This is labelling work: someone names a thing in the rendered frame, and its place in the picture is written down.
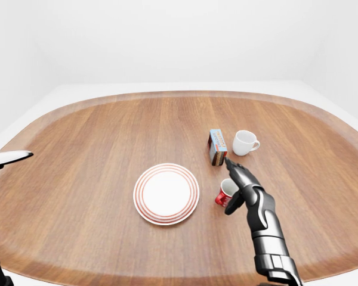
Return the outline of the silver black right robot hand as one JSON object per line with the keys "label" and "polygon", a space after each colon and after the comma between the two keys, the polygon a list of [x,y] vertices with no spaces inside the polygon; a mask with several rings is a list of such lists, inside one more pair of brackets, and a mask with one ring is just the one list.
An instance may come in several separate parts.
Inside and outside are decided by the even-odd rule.
{"label": "silver black right robot hand", "polygon": [[278,237],[284,239],[279,219],[275,211],[274,198],[266,193],[258,179],[248,168],[224,159],[229,176],[237,185],[238,191],[227,203],[224,213],[231,215],[242,205],[248,209],[247,221],[251,237]]}

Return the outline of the red mug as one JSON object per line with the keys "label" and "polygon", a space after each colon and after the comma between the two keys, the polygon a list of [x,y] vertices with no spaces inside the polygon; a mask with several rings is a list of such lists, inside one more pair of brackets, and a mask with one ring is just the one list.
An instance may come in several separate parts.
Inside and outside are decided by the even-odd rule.
{"label": "red mug", "polygon": [[220,185],[220,192],[215,198],[215,203],[227,207],[229,201],[232,199],[232,196],[239,190],[239,187],[235,182],[228,178],[224,179]]}

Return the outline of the white mug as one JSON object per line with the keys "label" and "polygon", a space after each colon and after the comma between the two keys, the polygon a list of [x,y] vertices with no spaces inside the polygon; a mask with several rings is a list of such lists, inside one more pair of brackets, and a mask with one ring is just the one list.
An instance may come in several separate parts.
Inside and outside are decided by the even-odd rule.
{"label": "white mug", "polygon": [[260,142],[256,135],[248,130],[236,132],[233,140],[233,152],[238,156],[245,156],[251,151],[260,147]]}

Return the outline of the white plate with red rings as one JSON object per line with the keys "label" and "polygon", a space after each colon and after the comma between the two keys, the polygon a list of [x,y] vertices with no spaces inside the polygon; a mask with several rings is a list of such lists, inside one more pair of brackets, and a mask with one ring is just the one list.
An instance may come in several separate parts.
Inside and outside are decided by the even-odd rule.
{"label": "white plate with red rings", "polygon": [[162,163],[142,173],[134,186],[133,200],[148,222],[169,226],[192,215],[200,199],[199,184],[191,171],[174,163]]}

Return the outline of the printed food box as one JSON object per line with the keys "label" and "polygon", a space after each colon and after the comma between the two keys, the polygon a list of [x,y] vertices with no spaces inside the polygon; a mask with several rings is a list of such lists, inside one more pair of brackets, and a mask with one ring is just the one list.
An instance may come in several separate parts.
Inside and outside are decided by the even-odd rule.
{"label": "printed food box", "polygon": [[227,145],[220,129],[211,129],[208,138],[208,153],[213,166],[221,166],[227,155]]}

